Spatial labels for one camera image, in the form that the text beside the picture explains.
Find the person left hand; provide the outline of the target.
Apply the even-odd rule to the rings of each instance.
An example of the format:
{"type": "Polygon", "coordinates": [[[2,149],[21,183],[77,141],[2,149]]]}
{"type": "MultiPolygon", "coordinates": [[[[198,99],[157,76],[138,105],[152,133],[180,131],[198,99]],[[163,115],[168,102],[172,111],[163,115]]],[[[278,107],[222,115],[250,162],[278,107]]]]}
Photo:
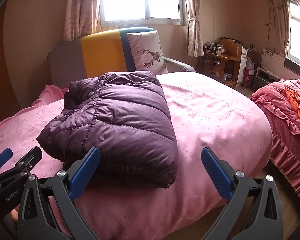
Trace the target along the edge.
{"type": "Polygon", "coordinates": [[[16,210],[16,209],[13,209],[11,211],[11,217],[12,217],[12,220],[17,223],[18,222],[18,215],[19,215],[19,212],[16,210]]]}

